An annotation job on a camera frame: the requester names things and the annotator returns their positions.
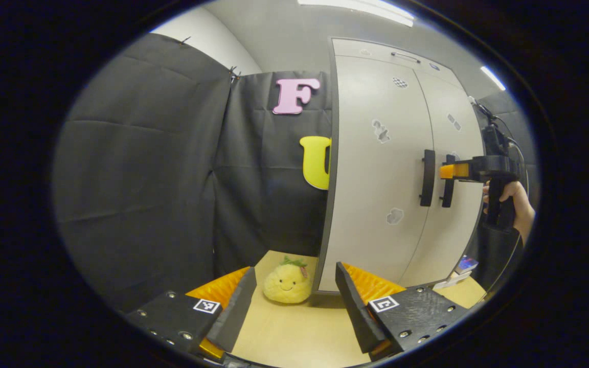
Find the letter f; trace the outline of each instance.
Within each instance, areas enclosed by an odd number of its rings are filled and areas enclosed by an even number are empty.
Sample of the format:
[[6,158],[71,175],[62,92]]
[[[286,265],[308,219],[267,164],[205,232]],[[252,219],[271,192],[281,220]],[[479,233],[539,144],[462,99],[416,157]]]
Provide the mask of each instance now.
[[297,98],[302,103],[310,101],[310,88],[320,88],[320,81],[317,79],[279,79],[276,84],[281,86],[279,93],[279,104],[272,110],[275,114],[299,114],[304,111],[303,107],[297,104]]

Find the ceiling light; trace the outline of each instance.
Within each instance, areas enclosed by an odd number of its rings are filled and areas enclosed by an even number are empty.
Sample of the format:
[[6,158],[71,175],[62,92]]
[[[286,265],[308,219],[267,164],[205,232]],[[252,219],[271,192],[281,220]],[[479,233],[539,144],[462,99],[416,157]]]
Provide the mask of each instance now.
[[415,19],[409,12],[381,0],[297,0],[297,2],[299,5],[322,5],[358,10],[396,21],[408,27],[413,26],[412,19]]
[[503,84],[500,82],[500,80],[499,80],[499,79],[497,79],[497,77],[495,77],[495,75],[494,75],[494,74],[492,74],[492,72],[491,72],[491,71],[490,71],[488,68],[486,68],[486,67],[482,66],[482,67],[481,67],[481,70],[482,70],[484,73],[486,73],[486,75],[487,75],[488,77],[490,77],[490,79],[492,79],[492,81],[493,81],[493,82],[495,82],[495,84],[497,84],[497,87],[499,87],[499,88],[500,88],[500,90],[502,90],[502,91],[505,91],[505,90],[506,90],[506,87],[504,87],[504,86],[503,86]]

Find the gray wall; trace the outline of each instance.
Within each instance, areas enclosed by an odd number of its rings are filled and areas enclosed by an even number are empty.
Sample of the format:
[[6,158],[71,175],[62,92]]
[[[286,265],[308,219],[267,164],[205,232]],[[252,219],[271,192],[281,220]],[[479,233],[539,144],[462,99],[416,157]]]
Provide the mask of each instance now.
[[187,39],[187,44],[215,59],[235,73],[261,73],[255,60],[213,14],[199,7],[180,14],[151,31],[173,39]]
[[452,69],[468,94],[482,98],[498,87],[483,65],[451,38],[415,19],[412,28],[372,14],[301,6],[297,0],[217,0],[206,9],[226,25],[264,72],[330,72],[332,37],[369,40],[405,49]]

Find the black fabric backdrop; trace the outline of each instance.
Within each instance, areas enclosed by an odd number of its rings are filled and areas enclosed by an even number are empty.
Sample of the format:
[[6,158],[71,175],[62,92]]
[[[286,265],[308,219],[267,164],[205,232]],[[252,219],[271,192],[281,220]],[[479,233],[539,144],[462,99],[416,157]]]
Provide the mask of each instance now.
[[[317,78],[297,115],[273,114],[278,79]],[[307,135],[330,137],[330,79],[323,72],[275,72],[232,85],[213,168],[217,275],[255,265],[267,250],[318,256],[327,191],[304,179]]]
[[[281,78],[322,86],[301,114],[276,115]],[[329,84],[320,72],[231,84],[217,61],[151,33],[112,59],[67,115],[52,175],[59,230],[91,287],[128,312],[269,249],[317,255],[327,192],[305,181],[299,139],[330,136]]]

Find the drawer handle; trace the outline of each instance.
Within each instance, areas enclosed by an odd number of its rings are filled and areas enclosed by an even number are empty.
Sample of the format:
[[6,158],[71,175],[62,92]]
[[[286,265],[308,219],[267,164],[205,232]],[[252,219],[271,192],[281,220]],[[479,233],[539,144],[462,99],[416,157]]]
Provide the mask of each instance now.
[[418,64],[419,64],[419,63],[421,63],[421,61],[419,61],[419,59],[413,58],[412,56],[408,56],[408,55],[406,55],[406,54],[402,54],[401,52],[391,52],[390,54],[391,54],[392,56],[395,56],[395,55],[401,55],[401,56],[403,56],[403,57],[405,57],[405,58],[411,58],[412,60],[415,60],[415,61],[416,61]]
[[[456,156],[453,154],[447,154],[447,162],[442,165],[451,165],[456,162]],[[454,197],[454,180],[449,179],[444,181],[444,195],[440,197],[442,200],[442,207],[451,207],[451,199]]]
[[424,182],[421,186],[421,195],[419,205],[430,207],[433,198],[433,182],[435,181],[435,151],[431,149],[424,150]]

